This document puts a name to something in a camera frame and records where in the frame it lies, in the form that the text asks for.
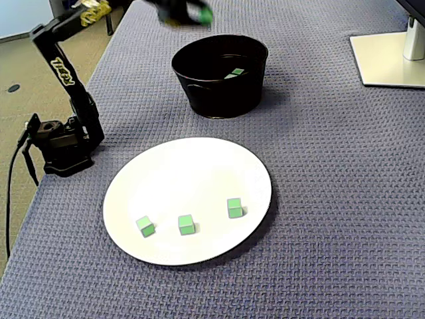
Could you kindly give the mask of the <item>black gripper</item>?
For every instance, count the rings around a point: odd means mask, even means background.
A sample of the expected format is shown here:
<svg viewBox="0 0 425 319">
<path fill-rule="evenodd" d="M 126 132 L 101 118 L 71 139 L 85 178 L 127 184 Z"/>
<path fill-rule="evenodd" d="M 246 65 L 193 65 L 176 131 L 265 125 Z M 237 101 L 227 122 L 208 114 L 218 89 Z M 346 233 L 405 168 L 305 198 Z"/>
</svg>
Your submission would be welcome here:
<svg viewBox="0 0 425 319">
<path fill-rule="evenodd" d="M 200 16 L 198 19 L 184 17 L 187 15 L 187 3 L 197 6 L 199 9 L 211 9 L 203 0 L 146 0 L 153 5 L 159 14 L 159 20 L 171 26 L 203 26 L 209 25 L 209 16 Z"/>
</svg>

